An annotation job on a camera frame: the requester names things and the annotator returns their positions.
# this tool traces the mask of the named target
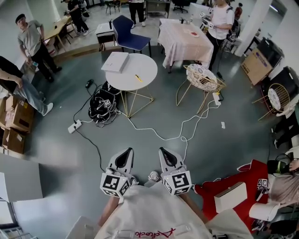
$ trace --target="navy blue chair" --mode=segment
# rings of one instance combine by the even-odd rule
[[[131,19],[123,15],[112,21],[117,44],[121,46],[123,52],[124,48],[128,48],[132,49],[134,52],[138,50],[141,54],[143,48],[148,44],[149,56],[151,57],[150,38],[132,34],[131,28],[133,24],[134,22]]]

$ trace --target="table with white tablecloth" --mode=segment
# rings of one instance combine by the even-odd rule
[[[165,48],[163,66],[172,66],[175,61],[196,60],[209,67],[213,45],[200,28],[190,25],[166,22],[160,26],[158,42]]]

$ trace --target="hand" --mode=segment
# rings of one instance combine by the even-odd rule
[[[32,64],[32,59],[31,59],[31,57],[27,57],[26,58],[26,62],[29,64],[29,65],[31,65]]]
[[[294,160],[290,163],[290,171],[294,171],[299,168],[299,160]]]
[[[21,78],[18,78],[15,82],[18,84],[19,89],[23,88],[23,80]]]

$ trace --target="jeans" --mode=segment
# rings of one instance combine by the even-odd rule
[[[83,21],[82,18],[79,19],[72,19],[74,24],[76,25],[77,31],[79,32],[86,32],[88,31],[88,26],[86,25],[86,23]]]
[[[54,63],[53,58],[50,56],[48,49],[45,47],[45,45],[42,43],[40,49],[35,53],[34,56],[31,56],[31,59],[38,63],[38,69],[41,71],[41,73],[45,76],[46,79],[49,79],[51,77],[51,73],[49,72],[48,68],[46,67],[45,61],[48,66],[51,68],[52,71],[55,71],[57,66]]]
[[[143,2],[140,2],[140,3],[139,2],[138,3],[129,2],[131,20],[134,22],[134,24],[136,24],[136,10],[138,13],[139,22],[144,21],[143,6],[144,6]]]
[[[283,116],[283,119],[275,126],[274,132],[278,133],[285,129],[285,133],[277,140],[276,146],[279,147],[282,143],[288,142],[292,137],[299,134],[299,125],[295,112],[289,118]]]
[[[37,92],[36,88],[28,81],[25,75],[22,76],[23,87],[19,89],[19,86],[14,90],[14,95],[25,98],[28,103],[35,108],[39,113],[44,115],[47,112],[47,105],[42,102],[42,99]]]
[[[223,43],[224,39],[223,40],[216,39],[216,38],[212,37],[209,32],[206,34],[206,36],[214,46],[214,51],[213,51],[213,55],[212,55],[212,59],[211,59],[210,67],[209,67],[209,70],[212,70],[212,66],[216,60],[218,50],[219,50],[221,44]]]

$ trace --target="sneaker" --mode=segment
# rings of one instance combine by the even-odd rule
[[[61,70],[62,70],[62,67],[61,67],[61,66],[58,66],[58,67],[56,67],[55,70],[53,70],[53,72],[54,72],[54,73],[57,73],[57,72],[59,72],[59,71],[61,71]]]
[[[274,146],[275,146],[276,149],[278,149],[278,147],[277,147],[277,140],[274,140]]]
[[[90,30],[88,30],[85,33],[83,33],[83,36],[87,36],[89,33],[90,33]]]
[[[52,83],[52,82],[54,81],[54,79],[53,79],[53,77],[49,77],[49,78],[47,79],[47,81],[49,81],[50,83]]]
[[[52,109],[53,109],[54,104],[50,103],[47,105],[47,112],[43,114],[43,116],[46,116]]]
[[[153,180],[153,181],[155,181],[155,182],[158,182],[159,181],[159,174],[156,172],[156,171],[152,171],[151,173],[150,173],[150,175],[148,176],[148,179],[149,180]]]
[[[80,36],[82,34],[83,34],[83,32],[77,32],[76,35],[75,35],[75,37]]]
[[[139,182],[137,181],[137,178],[135,176],[132,176],[132,182],[131,185],[138,185]]]
[[[39,94],[39,97],[41,98],[41,101],[45,102],[46,98],[45,98],[45,95],[43,94],[43,92],[40,91],[38,94]]]

